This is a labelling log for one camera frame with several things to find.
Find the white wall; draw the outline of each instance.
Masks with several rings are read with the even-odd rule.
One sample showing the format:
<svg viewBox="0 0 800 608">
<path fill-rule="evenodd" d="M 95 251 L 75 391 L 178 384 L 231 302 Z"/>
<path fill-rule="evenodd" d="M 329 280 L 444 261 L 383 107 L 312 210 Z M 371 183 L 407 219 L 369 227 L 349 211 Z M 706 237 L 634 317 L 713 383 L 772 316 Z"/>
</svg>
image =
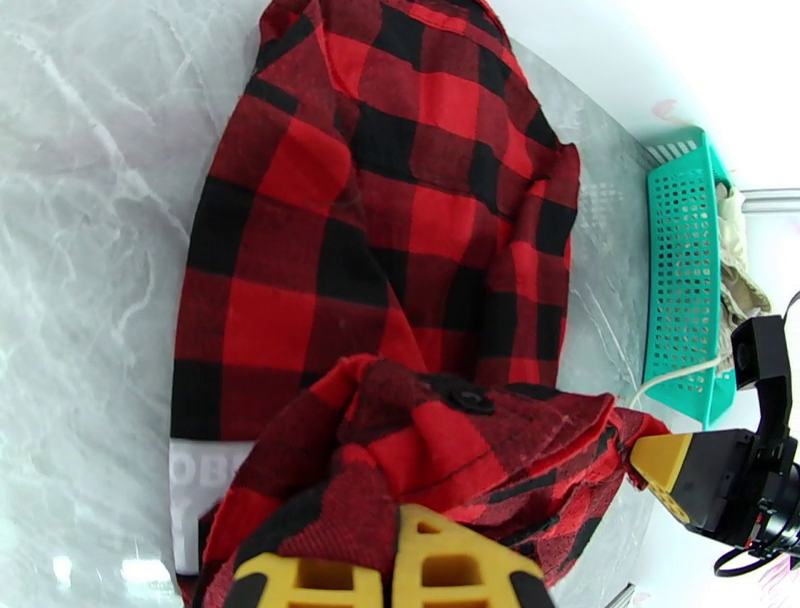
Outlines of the white wall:
<svg viewBox="0 0 800 608">
<path fill-rule="evenodd" d="M 797 0 L 489 2 L 636 137 L 697 124 L 743 189 L 800 187 Z"/>
<path fill-rule="evenodd" d="M 755 213 L 747 216 L 747 236 L 750 271 L 771 298 L 778 314 L 783 314 L 786 304 L 800 290 L 800 213 Z M 793 388 L 800 396 L 800 303 L 795 305 L 787 322 L 789 359 L 795 372 Z M 718 428 L 748 428 L 758 426 L 758 399 L 753 391 L 737 394 L 733 408 L 720 421 Z M 792 415 L 794 437 L 800 437 L 800 404 Z M 698 430 L 697 425 L 685 421 L 673 431 Z M 789 581 L 783 581 L 771 594 L 763 591 L 760 580 L 763 572 L 741 579 L 718 579 L 713 575 L 714 562 L 729 547 L 725 547 L 683 530 L 665 509 L 656 505 L 653 519 L 640 552 L 640 561 L 633 582 L 642 594 L 642 608 L 695 608 L 700 606 L 727 606 L 734 608 L 773 608 L 779 594 L 786 591 Z M 794 577 L 794 584 L 800 582 Z M 783 608 L 800 606 L 795 592 Z"/>
</svg>

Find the flannel shirt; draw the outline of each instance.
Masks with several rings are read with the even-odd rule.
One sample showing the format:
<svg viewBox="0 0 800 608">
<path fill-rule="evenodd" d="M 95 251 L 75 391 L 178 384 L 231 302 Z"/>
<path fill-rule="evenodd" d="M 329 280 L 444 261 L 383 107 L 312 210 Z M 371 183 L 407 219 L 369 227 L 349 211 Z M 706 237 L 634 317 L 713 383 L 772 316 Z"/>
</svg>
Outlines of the flannel shirt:
<svg viewBox="0 0 800 608">
<path fill-rule="evenodd" d="M 303 530 L 336 538 L 369 523 L 352 514 L 385 513 L 409 499 L 398 488 L 428 484 L 415 501 L 536 557 L 554 582 L 619 486 L 630 442 L 665 430 L 612 412 L 608 396 L 553 391 L 577 151 L 558 141 L 478 0 L 275 0 L 260 31 L 201 195 L 178 317 L 171 436 L 257 440 L 209 514 L 198 605 L 209 588 L 221 601 L 236 547 L 301 491 L 348 509 L 278 517 L 279 548 L 292 554 L 327 555 L 330 543 Z M 359 384 L 376 374 L 382 384 Z M 347 391 L 327 392 L 353 375 Z M 514 385 L 489 391 L 527 434 L 497 413 L 476 426 L 424 388 L 465 381 L 474 388 L 462 392 L 479 394 Z M 408 398 L 395 415 L 382 391 L 399 385 Z M 410 408 L 428 402 L 420 431 Z M 362 410 L 368 428 L 349 436 Z M 444 461 L 426 472 L 424 459 L 408 461 L 419 441 L 409 437 L 430 432 Z M 502 448 L 517 443 L 524 464 Z M 478 449 L 485 468 L 463 469 Z M 359 450 L 382 457 L 365 464 Z M 343 479 L 383 493 L 348 494 Z M 371 504 L 387 487 L 391 500 Z M 353 563 L 385 573 L 393 531 L 381 522 L 343 542 Z"/>
</svg>

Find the black button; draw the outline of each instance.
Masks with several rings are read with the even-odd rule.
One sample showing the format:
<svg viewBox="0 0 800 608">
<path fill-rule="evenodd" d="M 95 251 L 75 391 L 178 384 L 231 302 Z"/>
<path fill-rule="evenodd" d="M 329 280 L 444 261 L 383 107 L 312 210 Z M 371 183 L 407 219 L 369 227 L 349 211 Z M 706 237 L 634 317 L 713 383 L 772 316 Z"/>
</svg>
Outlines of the black button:
<svg viewBox="0 0 800 608">
<path fill-rule="evenodd" d="M 462 412 L 490 416 L 494 414 L 494 403 L 477 391 L 454 388 L 450 391 L 450 401 Z"/>
</svg>

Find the gray marble table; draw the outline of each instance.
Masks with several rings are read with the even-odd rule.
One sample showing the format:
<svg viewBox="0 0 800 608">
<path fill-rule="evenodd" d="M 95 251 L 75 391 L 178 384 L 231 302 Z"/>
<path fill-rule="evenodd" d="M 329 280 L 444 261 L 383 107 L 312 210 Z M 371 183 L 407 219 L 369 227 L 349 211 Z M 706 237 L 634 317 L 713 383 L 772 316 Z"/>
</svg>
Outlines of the gray marble table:
<svg viewBox="0 0 800 608">
<path fill-rule="evenodd" d="M 166 473 L 175 312 L 263 6 L 0 2 L 0 608 L 181 605 Z M 560 383 L 629 394 L 644 348 L 648 159 L 519 52 L 584 161 Z M 556 590 L 562 608 L 622 588 L 649 509 L 622 491 Z"/>
</svg>

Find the red plaid shirt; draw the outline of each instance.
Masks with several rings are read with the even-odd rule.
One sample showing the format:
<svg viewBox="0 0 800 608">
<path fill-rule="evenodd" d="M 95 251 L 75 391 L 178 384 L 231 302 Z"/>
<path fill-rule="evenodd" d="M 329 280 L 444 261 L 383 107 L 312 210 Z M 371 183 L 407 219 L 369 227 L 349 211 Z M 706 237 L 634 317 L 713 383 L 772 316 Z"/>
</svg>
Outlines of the red plaid shirt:
<svg viewBox="0 0 800 608">
<path fill-rule="evenodd" d="M 260 437 L 214 522 L 203 588 L 294 492 L 325 494 L 344 472 L 355 474 L 360 460 L 344 449 L 352 437 L 340 426 L 360 409 L 370 425 L 354 441 L 382 457 L 353 483 L 388 483 L 393 501 L 446 511 L 539 558 L 552 582 L 621 482 L 620 453 L 641 432 L 664 430 L 640 415 L 612 415 L 610 397 L 552 391 L 577 205 L 575 148 L 554 135 L 505 33 L 477 0 L 275 0 L 261 37 L 202 193 L 178 320 L 172 436 Z M 453 377 L 470 387 L 524 383 L 501 391 L 500 401 L 529 421 L 528 435 L 518 437 L 504 415 L 476 427 L 476 414 L 440 396 L 423 426 L 450 437 L 437 448 L 446 464 L 423 472 L 429 463 L 420 460 L 409 469 L 413 446 L 403 437 L 419 431 L 416 414 L 395 418 L 379 403 L 388 399 L 380 386 L 359 388 L 367 360 L 357 359 L 352 392 L 325 392 L 355 373 L 354 360 L 337 361 L 360 353 L 395 362 L 379 365 L 384 386 L 417 387 L 409 395 L 424 386 L 449 391 Z M 362 390 L 373 399 L 366 409 Z M 532 397 L 514 397 L 519 391 Z M 547 410 L 537 405 L 553 398 Z M 314 399 L 322 405 L 308 405 Z M 414 399 L 401 409 L 418 407 Z M 383 410 L 386 419 L 376 413 Z M 580 432 L 563 434 L 565 424 Z M 512 437 L 508 445 L 530 455 L 524 464 L 500 449 Z M 555 443 L 545 446 L 544 437 Z M 478 449 L 473 441 L 491 456 L 467 476 L 460 467 Z M 279 480 L 270 477 L 276 470 Z M 333 478 L 317 486 L 329 470 Z M 580 485 L 590 470 L 589 485 Z M 398 483 L 429 490 L 408 495 Z M 469 490 L 453 493 L 462 486 Z M 347 504 L 378 509 L 366 496 Z M 346 523 L 323 519 L 334 530 Z M 300 528 L 289 528 L 282 542 L 312 557 L 327 553 L 291 541 Z M 386 571 L 385 547 L 375 552 L 382 557 L 365 558 L 373 553 L 353 542 L 355 563 Z"/>
</svg>

